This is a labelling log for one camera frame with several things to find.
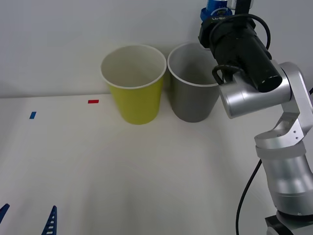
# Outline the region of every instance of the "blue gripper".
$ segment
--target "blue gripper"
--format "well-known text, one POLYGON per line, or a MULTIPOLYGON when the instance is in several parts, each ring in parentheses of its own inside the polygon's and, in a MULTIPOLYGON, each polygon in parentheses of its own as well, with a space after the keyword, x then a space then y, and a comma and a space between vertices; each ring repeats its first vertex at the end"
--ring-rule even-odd
POLYGON ((41 235, 57 235, 57 207, 53 206, 49 219, 45 224, 44 231, 41 235))
POLYGON ((10 205, 9 204, 5 204, 1 209, 0 209, 0 223, 2 222, 6 212, 8 211, 10 205))

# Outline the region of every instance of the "white table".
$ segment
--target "white table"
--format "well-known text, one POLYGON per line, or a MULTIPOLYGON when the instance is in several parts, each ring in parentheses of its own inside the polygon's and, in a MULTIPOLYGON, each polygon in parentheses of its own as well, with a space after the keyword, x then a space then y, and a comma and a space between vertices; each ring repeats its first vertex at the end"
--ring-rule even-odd
MULTIPOLYGON (((253 137, 280 114, 229 120, 219 100, 192 124, 163 97, 157 118, 136 126, 108 94, 0 99, 0 207, 11 205, 0 234, 40 235, 56 205, 58 235, 234 235, 258 162, 253 137)), ((261 168, 241 235, 265 235, 274 213, 261 168)))

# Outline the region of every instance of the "blue tape marker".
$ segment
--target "blue tape marker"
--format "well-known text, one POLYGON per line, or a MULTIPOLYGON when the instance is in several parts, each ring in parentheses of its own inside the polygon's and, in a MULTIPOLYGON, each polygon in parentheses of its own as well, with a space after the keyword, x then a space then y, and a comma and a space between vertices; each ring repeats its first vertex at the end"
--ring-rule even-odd
POLYGON ((31 112, 29 119, 35 119, 36 113, 37 112, 31 112))

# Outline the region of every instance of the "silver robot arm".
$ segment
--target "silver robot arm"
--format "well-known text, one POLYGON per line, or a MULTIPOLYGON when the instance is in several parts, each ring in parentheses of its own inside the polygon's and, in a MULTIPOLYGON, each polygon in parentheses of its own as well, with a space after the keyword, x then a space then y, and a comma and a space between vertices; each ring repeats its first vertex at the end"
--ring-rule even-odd
POLYGON ((277 215, 266 218, 267 235, 312 235, 313 174, 302 142, 313 127, 312 100, 300 69, 290 62, 278 65, 272 60, 269 28, 260 17, 248 13, 252 3, 228 0, 235 15, 206 19, 199 41, 218 62, 212 74, 230 118, 282 105, 284 112, 275 127, 255 137, 278 210, 277 215), (266 46, 254 31, 252 19, 266 30, 266 46))
POLYGON ((313 127, 312 99, 300 69, 293 63, 278 65, 283 81, 275 90, 260 93, 239 73, 220 85, 220 95, 230 118, 281 104, 283 114, 276 126, 255 137, 275 207, 267 218, 268 235, 313 234, 313 174, 302 140, 313 127))

